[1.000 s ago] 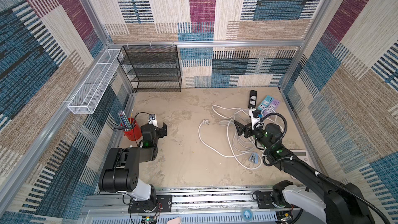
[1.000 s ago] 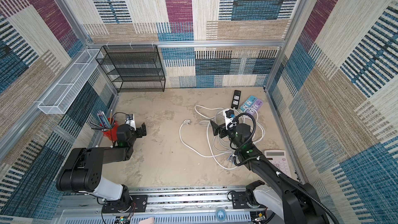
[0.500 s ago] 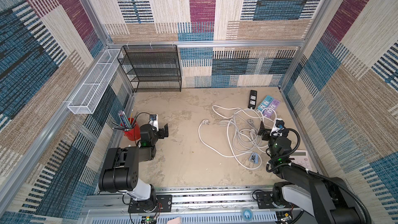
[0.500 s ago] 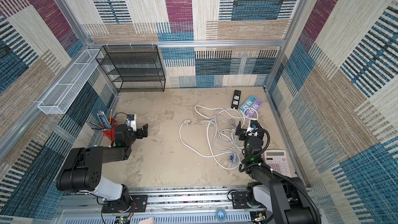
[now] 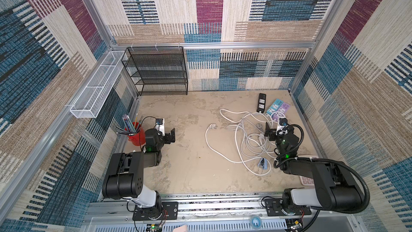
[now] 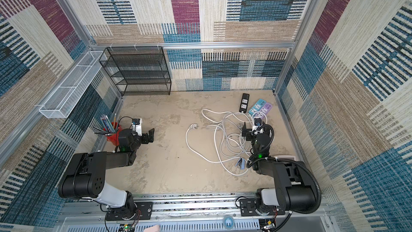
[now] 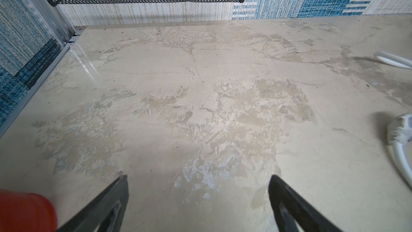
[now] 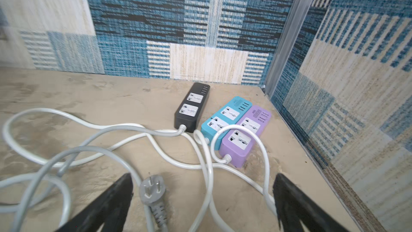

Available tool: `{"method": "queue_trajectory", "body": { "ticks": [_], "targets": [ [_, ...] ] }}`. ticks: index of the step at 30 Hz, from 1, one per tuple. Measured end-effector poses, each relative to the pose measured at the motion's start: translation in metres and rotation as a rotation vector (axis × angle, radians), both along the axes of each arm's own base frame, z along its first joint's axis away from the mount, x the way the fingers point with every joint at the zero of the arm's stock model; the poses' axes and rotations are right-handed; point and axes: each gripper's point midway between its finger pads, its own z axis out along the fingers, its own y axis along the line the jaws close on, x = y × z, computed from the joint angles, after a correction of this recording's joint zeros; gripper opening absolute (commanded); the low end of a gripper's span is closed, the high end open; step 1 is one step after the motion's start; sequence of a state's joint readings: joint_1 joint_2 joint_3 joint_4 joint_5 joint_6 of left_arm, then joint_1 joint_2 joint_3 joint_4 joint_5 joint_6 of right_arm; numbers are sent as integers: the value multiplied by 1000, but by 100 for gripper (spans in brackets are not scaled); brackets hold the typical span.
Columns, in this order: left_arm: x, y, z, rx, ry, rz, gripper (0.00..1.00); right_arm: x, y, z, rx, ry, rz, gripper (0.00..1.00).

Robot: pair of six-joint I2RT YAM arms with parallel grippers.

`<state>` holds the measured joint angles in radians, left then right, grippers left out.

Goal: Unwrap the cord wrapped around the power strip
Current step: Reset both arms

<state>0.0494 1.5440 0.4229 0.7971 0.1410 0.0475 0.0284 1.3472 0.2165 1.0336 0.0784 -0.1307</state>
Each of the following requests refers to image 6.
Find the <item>teal power strip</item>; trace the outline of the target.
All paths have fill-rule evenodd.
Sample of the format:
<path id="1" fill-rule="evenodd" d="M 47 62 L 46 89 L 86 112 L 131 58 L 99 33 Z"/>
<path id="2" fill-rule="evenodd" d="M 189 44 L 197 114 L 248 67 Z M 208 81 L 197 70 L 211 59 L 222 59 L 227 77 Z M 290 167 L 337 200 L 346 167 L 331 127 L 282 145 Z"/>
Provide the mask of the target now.
<path id="1" fill-rule="evenodd" d="M 266 101 L 263 99 L 259 99 L 248 111 L 248 113 L 252 116 L 255 112 L 261 110 L 263 106 L 266 104 Z"/>

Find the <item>black power strip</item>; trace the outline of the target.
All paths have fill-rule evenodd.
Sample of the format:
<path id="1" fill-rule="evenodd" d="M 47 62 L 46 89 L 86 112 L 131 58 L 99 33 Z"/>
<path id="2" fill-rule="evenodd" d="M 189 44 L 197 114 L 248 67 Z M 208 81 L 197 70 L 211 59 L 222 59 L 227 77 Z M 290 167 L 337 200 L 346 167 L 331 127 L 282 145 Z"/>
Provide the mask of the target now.
<path id="1" fill-rule="evenodd" d="M 246 113 L 247 108 L 248 108 L 248 103 L 249 103 L 250 95 L 248 93 L 243 93 L 241 102 L 240 102 L 240 107 L 239 107 L 239 112 L 240 113 Z"/>

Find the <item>purple power strip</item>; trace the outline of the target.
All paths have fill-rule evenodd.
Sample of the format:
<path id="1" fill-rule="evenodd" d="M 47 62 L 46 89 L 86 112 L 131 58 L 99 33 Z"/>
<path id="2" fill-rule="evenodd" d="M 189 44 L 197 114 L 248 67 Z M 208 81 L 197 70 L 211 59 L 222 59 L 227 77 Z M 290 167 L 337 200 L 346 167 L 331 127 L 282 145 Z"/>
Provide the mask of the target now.
<path id="1" fill-rule="evenodd" d="M 272 105 L 270 103 L 265 103 L 261 109 L 259 109 L 259 112 L 255 115 L 257 118 L 261 118 L 264 116 L 267 116 L 268 112 L 272 109 Z"/>

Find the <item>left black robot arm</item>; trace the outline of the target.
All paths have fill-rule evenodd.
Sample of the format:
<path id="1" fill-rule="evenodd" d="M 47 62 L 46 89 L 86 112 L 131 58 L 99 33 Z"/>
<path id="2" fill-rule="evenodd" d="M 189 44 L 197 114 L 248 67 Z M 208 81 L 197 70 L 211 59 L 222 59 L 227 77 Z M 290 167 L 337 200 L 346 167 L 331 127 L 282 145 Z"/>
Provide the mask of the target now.
<path id="1" fill-rule="evenodd" d="M 73 155 L 58 186 L 58 194 L 67 199 L 88 199 L 109 208 L 134 209 L 132 195 L 105 181 L 108 169 L 133 165 L 141 145 L 154 142 L 155 129 L 138 134 L 132 129 L 119 133 L 118 151 L 99 151 Z"/>

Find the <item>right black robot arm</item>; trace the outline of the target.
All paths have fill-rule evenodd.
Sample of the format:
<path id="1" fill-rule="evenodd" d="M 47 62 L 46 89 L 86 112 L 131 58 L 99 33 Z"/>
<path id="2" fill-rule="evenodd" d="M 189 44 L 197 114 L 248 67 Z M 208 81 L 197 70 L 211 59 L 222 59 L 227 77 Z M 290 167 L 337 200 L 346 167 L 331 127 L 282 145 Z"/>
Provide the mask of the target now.
<path id="1" fill-rule="evenodd" d="M 272 188 L 258 189 L 255 193 L 254 209 L 259 215 L 274 211 L 310 214 L 320 207 L 320 185 L 304 162 L 293 157 L 270 156 L 274 140 L 272 126 L 258 119 L 252 128 L 244 124 L 241 136 L 252 146 L 246 168 L 274 180 Z"/>

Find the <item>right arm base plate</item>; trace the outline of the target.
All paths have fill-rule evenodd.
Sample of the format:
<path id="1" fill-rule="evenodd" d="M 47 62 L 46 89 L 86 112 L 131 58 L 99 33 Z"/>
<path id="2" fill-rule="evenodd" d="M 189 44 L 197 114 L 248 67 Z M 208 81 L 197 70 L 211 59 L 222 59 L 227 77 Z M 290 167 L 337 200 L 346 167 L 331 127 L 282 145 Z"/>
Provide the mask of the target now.
<path id="1" fill-rule="evenodd" d="M 242 217 L 284 215 L 285 211 L 278 206 L 265 205 L 260 199 L 238 197 L 235 205 L 240 209 Z"/>

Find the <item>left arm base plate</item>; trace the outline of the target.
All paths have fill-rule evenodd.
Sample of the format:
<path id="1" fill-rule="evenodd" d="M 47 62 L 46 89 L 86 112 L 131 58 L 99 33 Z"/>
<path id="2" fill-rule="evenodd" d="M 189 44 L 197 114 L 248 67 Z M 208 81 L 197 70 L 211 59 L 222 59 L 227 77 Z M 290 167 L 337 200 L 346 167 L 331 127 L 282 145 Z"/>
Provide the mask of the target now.
<path id="1" fill-rule="evenodd" d="M 109 209 L 106 214 L 106 221 L 137 221 L 150 220 L 153 202 L 135 202 L 132 209 L 126 207 Z"/>

